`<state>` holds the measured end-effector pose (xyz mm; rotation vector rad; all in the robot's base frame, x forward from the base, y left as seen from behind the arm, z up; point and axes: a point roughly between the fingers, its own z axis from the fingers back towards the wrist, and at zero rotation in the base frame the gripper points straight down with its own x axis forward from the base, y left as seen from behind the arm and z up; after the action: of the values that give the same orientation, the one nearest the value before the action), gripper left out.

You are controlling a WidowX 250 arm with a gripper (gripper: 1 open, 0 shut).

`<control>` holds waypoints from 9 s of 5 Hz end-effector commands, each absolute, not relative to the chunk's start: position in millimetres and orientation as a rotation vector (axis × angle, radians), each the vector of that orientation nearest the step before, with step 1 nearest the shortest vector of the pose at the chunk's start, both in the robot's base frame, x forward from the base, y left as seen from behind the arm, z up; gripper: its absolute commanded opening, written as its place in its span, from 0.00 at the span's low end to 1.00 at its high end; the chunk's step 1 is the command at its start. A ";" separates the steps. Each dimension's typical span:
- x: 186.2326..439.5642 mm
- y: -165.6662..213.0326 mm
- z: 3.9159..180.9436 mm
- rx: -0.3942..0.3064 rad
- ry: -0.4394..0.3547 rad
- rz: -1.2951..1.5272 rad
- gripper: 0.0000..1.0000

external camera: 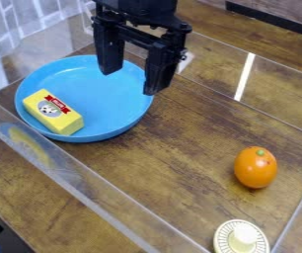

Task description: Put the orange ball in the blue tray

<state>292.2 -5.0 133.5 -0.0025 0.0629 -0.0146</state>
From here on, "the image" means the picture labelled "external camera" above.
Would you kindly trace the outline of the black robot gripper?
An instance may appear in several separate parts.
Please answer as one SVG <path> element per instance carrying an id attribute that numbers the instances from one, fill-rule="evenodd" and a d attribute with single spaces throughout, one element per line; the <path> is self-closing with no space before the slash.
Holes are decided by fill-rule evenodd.
<path id="1" fill-rule="evenodd" d="M 145 64 L 144 94 L 169 86 L 177 64 L 185 59 L 191 26 L 175 16 L 177 0 L 93 0 L 93 39 L 104 75 L 123 68 L 125 42 L 152 48 Z"/>

